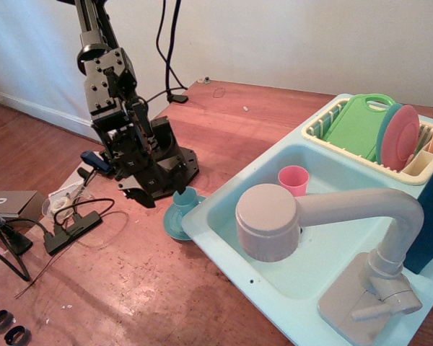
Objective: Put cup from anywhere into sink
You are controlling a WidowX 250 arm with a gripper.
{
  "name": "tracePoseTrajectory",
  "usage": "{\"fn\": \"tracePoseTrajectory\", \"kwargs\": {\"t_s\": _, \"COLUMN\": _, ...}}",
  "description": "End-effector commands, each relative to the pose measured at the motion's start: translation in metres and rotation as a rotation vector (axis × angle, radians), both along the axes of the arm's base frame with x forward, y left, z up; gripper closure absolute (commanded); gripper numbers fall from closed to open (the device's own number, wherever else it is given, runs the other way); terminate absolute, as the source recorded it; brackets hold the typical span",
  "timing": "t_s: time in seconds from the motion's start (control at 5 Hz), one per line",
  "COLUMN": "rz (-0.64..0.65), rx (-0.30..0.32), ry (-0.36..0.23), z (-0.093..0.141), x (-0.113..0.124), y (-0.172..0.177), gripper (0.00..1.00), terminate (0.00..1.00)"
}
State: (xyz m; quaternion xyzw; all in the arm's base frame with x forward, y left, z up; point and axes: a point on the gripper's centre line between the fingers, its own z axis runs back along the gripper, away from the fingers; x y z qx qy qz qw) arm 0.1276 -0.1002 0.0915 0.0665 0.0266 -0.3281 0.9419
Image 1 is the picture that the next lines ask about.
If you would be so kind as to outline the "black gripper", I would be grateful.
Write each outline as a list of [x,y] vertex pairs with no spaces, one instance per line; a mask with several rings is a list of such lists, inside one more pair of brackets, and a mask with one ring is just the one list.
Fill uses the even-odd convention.
[[155,200],[185,192],[187,170],[177,172],[177,149],[148,151],[127,146],[115,151],[115,179],[127,199],[145,208],[154,208]]

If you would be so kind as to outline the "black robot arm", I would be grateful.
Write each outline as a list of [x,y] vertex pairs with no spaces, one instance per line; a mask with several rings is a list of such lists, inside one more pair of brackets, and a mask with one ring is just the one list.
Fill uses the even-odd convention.
[[198,173],[195,153],[179,146],[167,117],[148,118],[131,60],[116,40],[104,1],[72,1],[81,27],[77,56],[92,128],[119,190],[146,208],[183,194]]

